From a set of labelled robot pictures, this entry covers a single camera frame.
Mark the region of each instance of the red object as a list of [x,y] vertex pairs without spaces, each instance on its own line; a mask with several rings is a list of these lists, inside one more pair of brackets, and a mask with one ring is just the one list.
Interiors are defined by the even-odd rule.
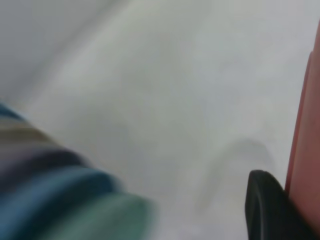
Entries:
[[304,77],[285,190],[320,235],[320,26]]

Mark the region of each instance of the white floor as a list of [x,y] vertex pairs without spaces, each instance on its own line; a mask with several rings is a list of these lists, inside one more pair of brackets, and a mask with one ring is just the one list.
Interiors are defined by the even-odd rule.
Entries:
[[247,237],[248,174],[284,184],[318,0],[132,0],[16,107],[158,204],[157,240]]

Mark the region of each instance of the white wall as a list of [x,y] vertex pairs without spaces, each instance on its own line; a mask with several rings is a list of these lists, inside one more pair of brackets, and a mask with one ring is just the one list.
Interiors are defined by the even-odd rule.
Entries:
[[16,100],[43,68],[112,0],[1,0],[0,98]]

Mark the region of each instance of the black handle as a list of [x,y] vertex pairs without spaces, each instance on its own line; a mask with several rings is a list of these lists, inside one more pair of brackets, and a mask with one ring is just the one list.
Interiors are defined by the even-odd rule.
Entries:
[[249,240],[318,240],[270,173],[249,174],[245,200]]

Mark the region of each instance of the white surface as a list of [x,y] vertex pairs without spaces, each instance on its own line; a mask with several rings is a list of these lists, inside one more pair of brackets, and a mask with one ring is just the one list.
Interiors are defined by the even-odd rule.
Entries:
[[17,100],[43,67],[113,0],[1,0],[0,97]]
[[133,0],[17,107],[155,200],[153,238],[247,239],[249,171],[285,181],[319,9],[317,0]]

